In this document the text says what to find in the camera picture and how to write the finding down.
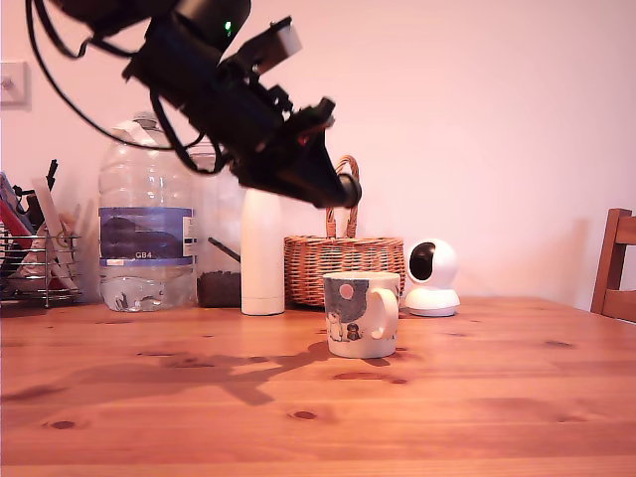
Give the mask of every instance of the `white security camera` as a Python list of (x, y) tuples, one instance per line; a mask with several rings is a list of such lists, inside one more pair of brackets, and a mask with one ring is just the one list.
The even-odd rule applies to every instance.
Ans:
[(438, 238), (419, 241), (406, 256), (406, 270), (413, 288), (404, 305), (411, 314), (455, 314), (459, 297), (450, 285), (457, 274), (457, 255), (448, 243)]

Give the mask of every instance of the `white mug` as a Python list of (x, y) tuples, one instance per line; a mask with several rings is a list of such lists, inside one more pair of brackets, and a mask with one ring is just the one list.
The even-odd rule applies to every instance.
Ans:
[(344, 358), (382, 358), (396, 351), (399, 274), (327, 273), (325, 311), (329, 351)]

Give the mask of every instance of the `bottle label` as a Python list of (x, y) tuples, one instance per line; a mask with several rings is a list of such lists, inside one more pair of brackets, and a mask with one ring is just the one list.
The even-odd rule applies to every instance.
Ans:
[(102, 207), (102, 266), (174, 266), (193, 263), (192, 209)]

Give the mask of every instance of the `wicker basket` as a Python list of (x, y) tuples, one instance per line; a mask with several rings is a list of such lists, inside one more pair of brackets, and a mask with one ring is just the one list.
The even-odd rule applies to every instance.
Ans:
[[(360, 179), (356, 160), (343, 157), (336, 172), (349, 164)], [(327, 237), (285, 239), (285, 294), (289, 303), (324, 306), (323, 275), (333, 271), (390, 271), (399, 273), (404, 291), (404, 246), (401, 238), (356, 238), (358, 207), (351, 210), (345, 238), (336, 238), (333, 209), (327, 210)]]

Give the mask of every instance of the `wall plate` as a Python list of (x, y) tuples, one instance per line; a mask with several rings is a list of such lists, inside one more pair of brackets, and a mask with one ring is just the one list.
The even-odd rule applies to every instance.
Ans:
[(0, 67), (0, 104), (19, 106), (28, 102), (27, 62), (2, 62)]

